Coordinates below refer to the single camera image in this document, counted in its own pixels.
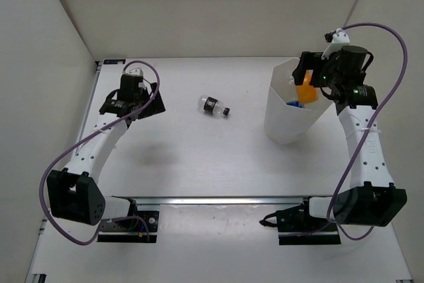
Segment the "orange juice bottle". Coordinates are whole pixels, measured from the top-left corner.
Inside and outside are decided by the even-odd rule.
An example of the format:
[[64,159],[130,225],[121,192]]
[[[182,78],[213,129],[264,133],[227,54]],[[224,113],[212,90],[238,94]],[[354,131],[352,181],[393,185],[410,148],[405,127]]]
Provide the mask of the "orange juice bottle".
[[297,98],[301,104],[314,103],[318,100],[317,89],[310,84],[313,71],[307,70],[303,83],[296,86]]

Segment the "clear bottle blue label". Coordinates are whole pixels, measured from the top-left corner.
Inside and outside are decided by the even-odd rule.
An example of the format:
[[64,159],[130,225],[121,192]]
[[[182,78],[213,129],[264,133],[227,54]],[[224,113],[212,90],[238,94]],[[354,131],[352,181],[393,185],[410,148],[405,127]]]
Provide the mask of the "clear bottle blue label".
[[289,106],[292,106],[292,107],[298,107],[298,108],[301,108],[301,109],[304,108],[304,104],[301,103],[300,101],[296,100],[296,99],[295,100],[288,101],[286,103],[286,105],[289,105]]

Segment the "clear bottle black label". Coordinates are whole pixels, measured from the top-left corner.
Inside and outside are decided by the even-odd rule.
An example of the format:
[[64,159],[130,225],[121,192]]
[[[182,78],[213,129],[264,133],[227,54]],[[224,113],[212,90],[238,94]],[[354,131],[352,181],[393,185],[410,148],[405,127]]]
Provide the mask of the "clear bottle black label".
[[199,98],[198,109],[213,117],[228,117],[231,111],[221,100],[209,95],[202,95]]

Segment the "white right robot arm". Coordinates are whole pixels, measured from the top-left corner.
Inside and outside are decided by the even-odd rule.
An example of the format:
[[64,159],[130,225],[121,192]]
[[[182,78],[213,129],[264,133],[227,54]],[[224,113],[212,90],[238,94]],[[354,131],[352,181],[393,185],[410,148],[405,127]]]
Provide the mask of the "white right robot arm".
[[364,84],[366,69],[374,57],[367,49],[345,45],[322,59],[319,52],[302,52],[293,71],[295,85],[309,84],[333,101],[343,126],[350,162],[344,176],[350,188],[336,190],[333,198],[310,197],[308,206],[298,212],[301,227],[312,230],[322,219],[340,225],[385,227],[407,202],[404,189],[395,187],[388,172],[376,122],[379,106],[373,87]]

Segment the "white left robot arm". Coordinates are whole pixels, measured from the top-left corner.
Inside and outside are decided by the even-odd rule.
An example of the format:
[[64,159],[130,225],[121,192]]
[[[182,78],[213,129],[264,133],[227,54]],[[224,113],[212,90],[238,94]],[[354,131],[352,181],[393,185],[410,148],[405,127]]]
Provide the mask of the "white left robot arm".
[[61,170],[47,177],[51,214],[54,217],[96,225],[115,219],[124,230],[138,225],[139,214],[130,199],[105,197],[98,188],[100,173],[119,139],[132,122],[164,112],[155,82],[145,85],[140,68],[121,76],[120,87],[112,91],[99,110],[94,130],[98,135],[84,142]]

